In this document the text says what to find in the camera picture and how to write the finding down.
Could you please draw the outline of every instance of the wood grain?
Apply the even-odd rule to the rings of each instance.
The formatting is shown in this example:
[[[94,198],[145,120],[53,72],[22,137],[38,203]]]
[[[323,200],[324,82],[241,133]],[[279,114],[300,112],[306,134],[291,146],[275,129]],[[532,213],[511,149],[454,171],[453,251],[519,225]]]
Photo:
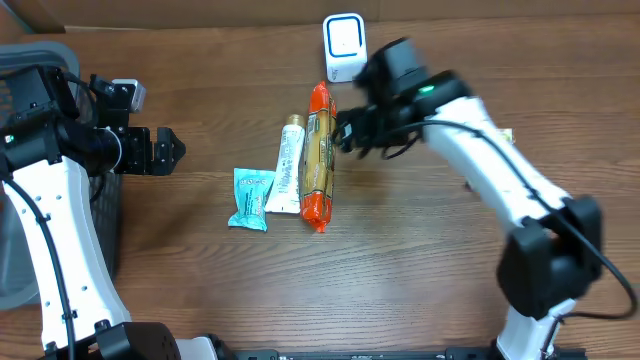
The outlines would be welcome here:
[[[640,282],[640,16],[442,20],[368,26],[369,49],[411,36],[433,72],[457,69],[544,174],[605,211],[606,253]],[[317,25],[78,33],[55,40],[85,77],[138,78],[137,126],[173,127],[187,156],[166,178],[128,177],[116,287],[137,320],[177,337],[213,332],[232,348],[418,350],[488,344],[507,304],[503,237],[491,210],[421,147],[393,161],[336,159],[328,232],[269,215],[229,229],[234,167],[274,168],[287,115],[323,78]],[[360,105],[331,87],[339,108]],[[621,311],[609,275],[581,310]],[[0,314],[0,357],[40,354],[40,314]],[[640,321],[572,320],[561,346],[637,358]]]

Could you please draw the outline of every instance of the white box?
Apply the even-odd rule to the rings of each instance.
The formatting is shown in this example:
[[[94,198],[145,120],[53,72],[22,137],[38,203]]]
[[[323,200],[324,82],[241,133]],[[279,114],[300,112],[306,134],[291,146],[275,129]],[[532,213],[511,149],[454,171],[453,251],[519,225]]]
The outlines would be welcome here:
[[[352,81],[367,63],[364,20],[355,13],[331,15],[322,24],[327,79]]]

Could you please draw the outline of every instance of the brown wall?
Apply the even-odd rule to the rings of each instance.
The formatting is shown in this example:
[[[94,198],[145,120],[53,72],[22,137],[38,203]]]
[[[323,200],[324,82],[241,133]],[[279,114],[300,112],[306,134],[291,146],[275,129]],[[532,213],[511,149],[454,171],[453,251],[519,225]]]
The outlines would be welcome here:
[[[330,14],[350,11],[358,12],[366,21],[640,12],[639,0],[6,1],[39,31],[61,31],[63,26],[190,28],[308,24],[320,23]]]
[[[18,36],[25,33],[25,30],[9,14],[9,11],[0,5],[0,44],[12,43]]]

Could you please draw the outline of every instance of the orange sausage package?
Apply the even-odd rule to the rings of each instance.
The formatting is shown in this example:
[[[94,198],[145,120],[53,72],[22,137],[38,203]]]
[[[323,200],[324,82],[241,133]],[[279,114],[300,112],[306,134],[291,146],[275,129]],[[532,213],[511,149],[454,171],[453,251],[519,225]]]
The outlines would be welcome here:
[[[335,128],[336,104],[323,81],[311,93],[300,209],[302,218],[320,233],[325,232],[331,221],[334,171],[331,135]]]

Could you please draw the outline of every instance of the gold cap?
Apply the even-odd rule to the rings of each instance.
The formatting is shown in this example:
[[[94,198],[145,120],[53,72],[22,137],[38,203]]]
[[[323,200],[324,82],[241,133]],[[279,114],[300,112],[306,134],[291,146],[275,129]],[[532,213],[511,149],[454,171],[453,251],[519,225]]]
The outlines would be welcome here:
[[[287,125],[298,125],[301,128],[304,128],[305,122],[304,117],[297,114],[289,115],[287,118]]]

